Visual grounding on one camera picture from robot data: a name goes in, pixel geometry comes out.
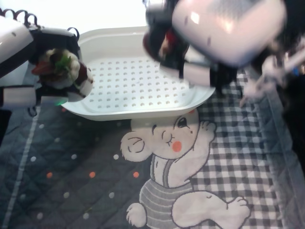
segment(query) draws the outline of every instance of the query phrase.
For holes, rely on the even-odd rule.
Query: quilted mat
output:
[[[6,229],[304,229],[305,180],[274,92],[245,73],[178,117],[94,122],[16,111],[0,148]]]

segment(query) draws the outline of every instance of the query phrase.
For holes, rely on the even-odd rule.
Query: gray dot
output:
[[[85,214],[83,214],[83,216],[82,216],[84,219],[89,219],[89,213],[85,213]]]
[[[40,220],[40,219],[42,219],[42,218],[43,218],[43,214],[42,214],[41,212],[40,212],[40,213],[38,213],[38,214],[37,214],[37,219],[39,219],[39,220]]]
[[[24,200],[24,199],[25,199],[25,194],[21,194],[21,195],[20,195],[20,199],[21,199],[21,200]]]
[[[69,192],[65,192],[64,194],[63,194],[63,197],[66,199],[66,198],[68,198],[70,196],[70,193]]]
[[[110,199],[114,198],[114,192],[109,193],[109,198]]]

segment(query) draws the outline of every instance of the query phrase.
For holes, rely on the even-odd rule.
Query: gingham pattern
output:
[[[246,82],[245,74],[240,74],[238,82],[224,90],[225,98],[214,94],[198,108],[201,120],[215,122],[217,130],[209,160],[192,182],[195,190],[211,191],[228,202],[245,197],[251,216],[243,229],[278,229],[283,225],[264,153],[258,106],[246,104],[239,108],[240,89]],[[199,228],[219,227],[208,221]]]

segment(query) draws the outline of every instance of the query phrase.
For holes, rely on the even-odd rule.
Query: white tray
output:
[[[159,72],[142,38],[146,27],[101,29],[80,36],[83,62],[91,69],[91,94],[62,106],[95,121],[153,118],[185,114],[204,103],[214,88],[190,85]],[[198,54],[190,50],[188,59]]]

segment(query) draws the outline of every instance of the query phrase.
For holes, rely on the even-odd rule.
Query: bunny nose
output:
[[[179,141],[173,143],[172,149],[174,152],[179,153],[182,149],[182,144]]]

